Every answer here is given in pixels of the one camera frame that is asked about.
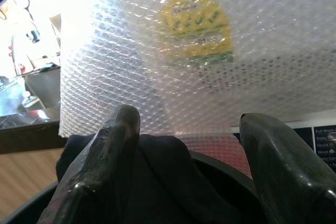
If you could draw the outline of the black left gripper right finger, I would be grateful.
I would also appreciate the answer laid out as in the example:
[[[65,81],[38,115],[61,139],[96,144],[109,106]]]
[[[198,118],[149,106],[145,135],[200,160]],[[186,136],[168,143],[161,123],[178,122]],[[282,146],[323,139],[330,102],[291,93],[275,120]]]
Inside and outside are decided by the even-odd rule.
[[[245,113],[239,132],[269,223],[335,223],[335,172],[291,127]]]

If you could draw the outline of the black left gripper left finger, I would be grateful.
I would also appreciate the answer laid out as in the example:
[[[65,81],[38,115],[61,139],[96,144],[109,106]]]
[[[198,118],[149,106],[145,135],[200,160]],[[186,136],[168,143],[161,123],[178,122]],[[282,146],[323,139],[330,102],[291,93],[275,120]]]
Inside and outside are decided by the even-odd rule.
[[[139,142],[140,115],[121,105],[69,165],[50,207],[50,223],[121,223]]]

